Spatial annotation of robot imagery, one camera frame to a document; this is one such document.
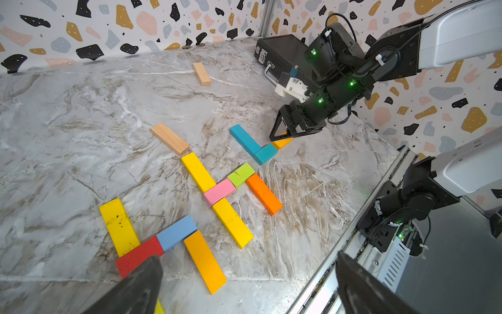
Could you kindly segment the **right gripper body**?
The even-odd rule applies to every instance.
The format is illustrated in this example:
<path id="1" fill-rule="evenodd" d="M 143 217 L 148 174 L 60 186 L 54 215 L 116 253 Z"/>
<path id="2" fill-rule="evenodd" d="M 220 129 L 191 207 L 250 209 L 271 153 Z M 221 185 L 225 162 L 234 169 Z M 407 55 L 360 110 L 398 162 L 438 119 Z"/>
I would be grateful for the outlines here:
<path id="1" fill-rule="evenodd" d="M 367 60 L 354 35 L 354 30 L 347 31 L 336 22 L 307 47 L 304 57 L 320 88 L 315 92 L 308 88 L 305 103 L 294 98 L 279 109 L 269 136 L 272 142 L 313 135 L 327 124 L 344 124 L 352 114 L 351 107 L 371 95 L 373 82 L 362 73 Z"/>

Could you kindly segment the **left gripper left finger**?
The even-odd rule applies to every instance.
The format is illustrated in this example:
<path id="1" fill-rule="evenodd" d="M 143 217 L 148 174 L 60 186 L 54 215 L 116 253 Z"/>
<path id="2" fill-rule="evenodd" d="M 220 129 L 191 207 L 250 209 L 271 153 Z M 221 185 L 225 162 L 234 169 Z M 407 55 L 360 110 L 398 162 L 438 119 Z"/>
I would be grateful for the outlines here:
<path id="1" fill-rule="evenodd" d="M 146 259 L 85 313 L 154 313 L 163 277 L 159 257 Z"/>

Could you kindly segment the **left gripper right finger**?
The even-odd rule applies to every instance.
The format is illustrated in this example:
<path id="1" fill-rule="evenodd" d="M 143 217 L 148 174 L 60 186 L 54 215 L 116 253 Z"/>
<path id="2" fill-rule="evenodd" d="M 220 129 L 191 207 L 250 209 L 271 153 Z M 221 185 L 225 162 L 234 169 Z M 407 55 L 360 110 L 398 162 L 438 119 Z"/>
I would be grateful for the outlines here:
<path id="1" fill-rule="evenodd" d="M 346 253 L 339 251 L 335 272 L 346 313 L 416 313 Z"/>

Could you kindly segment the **red block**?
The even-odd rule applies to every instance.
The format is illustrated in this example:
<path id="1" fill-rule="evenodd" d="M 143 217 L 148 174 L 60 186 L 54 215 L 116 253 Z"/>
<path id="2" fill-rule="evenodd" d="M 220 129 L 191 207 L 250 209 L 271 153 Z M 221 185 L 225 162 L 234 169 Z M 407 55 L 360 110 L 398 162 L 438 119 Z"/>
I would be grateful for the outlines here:
<path id="1" fill-rule="evenodd" d="M 133 270 L 139 267 L 146 259 L 152 256 L 162 256 L 164 250 L 154 236 L 140 246 L 134 248 L 116 261 L 116 266 L 122 279 L 125 279 Z"/>

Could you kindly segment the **light blue block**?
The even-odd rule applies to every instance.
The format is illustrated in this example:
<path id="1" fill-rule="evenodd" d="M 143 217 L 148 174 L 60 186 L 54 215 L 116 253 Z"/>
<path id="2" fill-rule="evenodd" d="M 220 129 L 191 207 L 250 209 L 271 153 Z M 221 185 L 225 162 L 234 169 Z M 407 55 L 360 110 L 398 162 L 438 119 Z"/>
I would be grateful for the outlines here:
<path id="1" fill-rule="evenodd" d="M 163 251 L 167 252 L 195 232 L 197 232 L 197 226 L 192 217 L 187 215 L 159 232 L 156 237 Z"/>

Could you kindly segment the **orange-yellow small block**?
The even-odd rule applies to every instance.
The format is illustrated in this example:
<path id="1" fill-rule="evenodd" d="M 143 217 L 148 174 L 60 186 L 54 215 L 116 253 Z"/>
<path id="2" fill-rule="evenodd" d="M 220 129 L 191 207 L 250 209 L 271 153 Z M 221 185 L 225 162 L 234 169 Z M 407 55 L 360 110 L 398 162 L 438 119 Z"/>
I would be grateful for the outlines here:
<path id="1" fill-rule="evenodd" d="M 291 141 L 293 141 L 293 138 L 288 138 L 288 139 L 282 139 L 278 141 L 273 141 L 271 144 L 276 148 L 277 150 L 283 149 L 287 144 L 289 144 Z"/>

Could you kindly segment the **teal block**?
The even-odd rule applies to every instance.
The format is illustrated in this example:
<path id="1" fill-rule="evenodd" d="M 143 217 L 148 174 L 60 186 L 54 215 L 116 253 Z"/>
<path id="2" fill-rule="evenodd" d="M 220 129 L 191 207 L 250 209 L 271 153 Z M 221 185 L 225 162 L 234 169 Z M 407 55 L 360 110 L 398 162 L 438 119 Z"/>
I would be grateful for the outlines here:
<path id="1" fill-rule="evenodd" d="M 266 162 L 268 162 L 270 159 L 272 159 L 277 153 L 278 153 L 278 150 L 276 149 L 276 147 L 272 143 L 270 143 L 270 144 L 262 147 L 255 154 L 253 154 L 253 159 L 260 166 L 262 166 Z"/>
<path id="2" fill-rule="evenodd" d="M 231 127 L 230 133 L 248 154 L 254 155 L 261 150 L 261 146 L 239 124 Z"/>

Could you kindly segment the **orange block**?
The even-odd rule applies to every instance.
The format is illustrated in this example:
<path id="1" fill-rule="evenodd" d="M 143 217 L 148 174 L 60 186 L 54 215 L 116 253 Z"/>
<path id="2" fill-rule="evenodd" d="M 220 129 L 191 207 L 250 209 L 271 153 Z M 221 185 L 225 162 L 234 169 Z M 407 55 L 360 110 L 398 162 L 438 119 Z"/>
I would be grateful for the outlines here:
<path id="1" fill-rule="evenodd" d="M 270 215 L 275 215 L 283 205 L 274 193 L 268 188 L 260 176 L 255 173 L 246 180 L 246 184 L 260 200 L 261 204 L 269 212 Z"/>

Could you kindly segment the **pink block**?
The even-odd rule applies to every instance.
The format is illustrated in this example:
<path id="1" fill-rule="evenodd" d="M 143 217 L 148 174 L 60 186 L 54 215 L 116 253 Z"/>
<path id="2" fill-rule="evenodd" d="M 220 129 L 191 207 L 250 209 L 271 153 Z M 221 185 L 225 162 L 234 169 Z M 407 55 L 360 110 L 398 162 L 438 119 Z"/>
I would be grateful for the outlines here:
<path id="1" fill-rule="evenodd" d="M 212 207 L 220 200 L 226 198 L 236 190 L 235 185 L 230 179 L 226 178 L 219 182 L 215 187 L 204 193 L 204 197 L 208 204 Z"/>

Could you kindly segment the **green block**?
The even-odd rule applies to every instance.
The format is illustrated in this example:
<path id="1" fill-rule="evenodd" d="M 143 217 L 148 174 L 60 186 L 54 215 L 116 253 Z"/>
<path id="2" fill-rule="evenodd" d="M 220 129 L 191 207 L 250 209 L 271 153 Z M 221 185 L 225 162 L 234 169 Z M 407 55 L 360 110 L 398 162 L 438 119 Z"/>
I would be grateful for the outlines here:
<path id="1" fill-rule="evenodd" d="M 228 179 L 234 185 L 235 188 L 239 188 L 246 180 L 255 174 L 254 169 L 248 164 L 245 163 L 239 168 L 237 168 L 234 172 L 228 175 Z"/>

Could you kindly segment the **tan wooden block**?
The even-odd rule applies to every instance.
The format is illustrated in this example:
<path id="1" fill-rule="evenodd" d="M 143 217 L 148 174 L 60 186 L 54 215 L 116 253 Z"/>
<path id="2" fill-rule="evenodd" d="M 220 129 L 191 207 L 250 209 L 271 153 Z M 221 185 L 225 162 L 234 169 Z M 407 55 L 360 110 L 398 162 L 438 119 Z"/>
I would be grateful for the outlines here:
<path id="1" fill-rule="evenodd" d="M 178 156 L 183 156 L 190 150 L 190 145 L 163 123 L 151 128 L 151 132 Z"/>

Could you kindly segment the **lime yellow block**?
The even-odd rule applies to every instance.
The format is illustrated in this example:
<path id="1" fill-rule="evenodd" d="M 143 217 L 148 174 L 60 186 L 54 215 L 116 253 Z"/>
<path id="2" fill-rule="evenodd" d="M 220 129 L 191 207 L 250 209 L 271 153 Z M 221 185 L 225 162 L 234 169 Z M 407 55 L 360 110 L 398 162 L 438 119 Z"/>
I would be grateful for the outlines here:
<path id="1" fill-rule="evenodd" d="M 156 302 L 156 308 L 155 308 L 154 314 L 165 314 L 163 307 L 162 307 L 162 304 L 159 300 L 157 300 L 157 302 Z"/>

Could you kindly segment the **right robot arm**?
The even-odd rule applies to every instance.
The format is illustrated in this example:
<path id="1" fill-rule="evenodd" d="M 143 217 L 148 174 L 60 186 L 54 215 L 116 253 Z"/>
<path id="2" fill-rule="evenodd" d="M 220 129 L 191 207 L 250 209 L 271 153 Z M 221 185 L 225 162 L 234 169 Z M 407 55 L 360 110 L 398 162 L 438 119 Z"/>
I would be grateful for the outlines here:
<path id="1" fill-rule="evenodd" d="M 468 1 L 443 13 L 388 30 L 368 51 L 348 19 L 326 22 L 303 51 L 315 85 L 289 74 L 276 83 L 290 94 L 270 133 L 273 142 L 320 132 L 341 109 L 370 101 L 377 82 L 403 79 L 424 69 L 501 50 L 501 2 Z"/>

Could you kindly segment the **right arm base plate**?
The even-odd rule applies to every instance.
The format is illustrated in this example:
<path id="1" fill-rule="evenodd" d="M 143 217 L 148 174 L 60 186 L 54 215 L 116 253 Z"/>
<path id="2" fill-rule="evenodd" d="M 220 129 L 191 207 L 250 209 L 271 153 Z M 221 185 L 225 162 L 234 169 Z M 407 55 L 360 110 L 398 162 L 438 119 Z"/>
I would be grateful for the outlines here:
<path id="1" fill-rule="evenodd" d="M 381 253 L 387 251 L 397 228 L 413 219 L 411 210 L 402 204 L 399 191 L 391 181 L 385 182 L 356 226 L 368 244 Z"/>

